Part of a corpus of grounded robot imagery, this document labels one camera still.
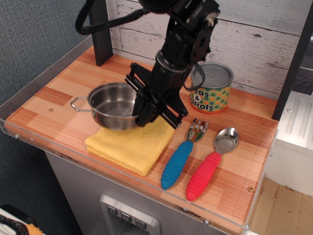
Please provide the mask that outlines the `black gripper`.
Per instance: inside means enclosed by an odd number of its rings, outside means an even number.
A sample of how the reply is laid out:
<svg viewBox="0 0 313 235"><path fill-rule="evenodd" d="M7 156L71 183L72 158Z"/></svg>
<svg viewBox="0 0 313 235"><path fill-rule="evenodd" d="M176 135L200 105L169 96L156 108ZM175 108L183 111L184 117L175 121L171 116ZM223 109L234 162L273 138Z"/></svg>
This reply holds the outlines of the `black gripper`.
<svg viewBox="0 0 313 235"><path fill-rule="evenodd" d="M136 91L133 116L139 116L138 126L144 127L161 116L173 128L181 125L188 115L179 92L187 67L175 67L155 62L150 71L138 63L131 63L125 81Z"/></svg>

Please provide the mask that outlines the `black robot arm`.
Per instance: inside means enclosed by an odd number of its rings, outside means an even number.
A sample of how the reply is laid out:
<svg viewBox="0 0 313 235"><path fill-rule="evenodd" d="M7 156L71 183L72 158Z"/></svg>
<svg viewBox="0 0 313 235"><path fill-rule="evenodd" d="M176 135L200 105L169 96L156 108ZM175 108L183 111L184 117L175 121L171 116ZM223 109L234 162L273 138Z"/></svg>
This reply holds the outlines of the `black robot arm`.
<svg viewBox="0 0 313 235"><path fill-rule="evenodd" d="M210 53L210 37L218 22L214 0L141 0L145 13L170 16L166 38L152 70L131 64L126 82L136 91L133 116L140 127L162 116L173 128L188 112L179 92L192 68Z"/></svg>

